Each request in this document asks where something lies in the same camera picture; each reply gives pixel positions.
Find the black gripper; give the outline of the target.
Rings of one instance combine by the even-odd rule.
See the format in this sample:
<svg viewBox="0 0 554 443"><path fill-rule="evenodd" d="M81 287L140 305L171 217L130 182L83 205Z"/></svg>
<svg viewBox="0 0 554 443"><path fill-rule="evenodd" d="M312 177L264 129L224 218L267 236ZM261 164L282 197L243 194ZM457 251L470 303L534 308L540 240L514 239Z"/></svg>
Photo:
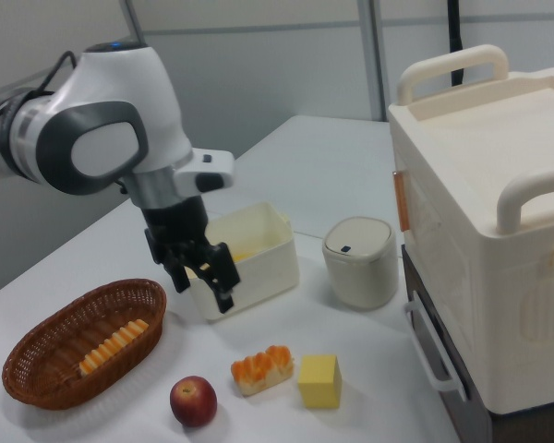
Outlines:
<svg viewBox="0 0 554 443"><path fill-rule="evenodd" d="M221 314L234 307L233 289L240 282L226 243L210 245L205 237L208 216L200 196L165 209L142 210L146 238L156 264L162 264L175 290L189 287L186 265L211 289Z"/></svg>

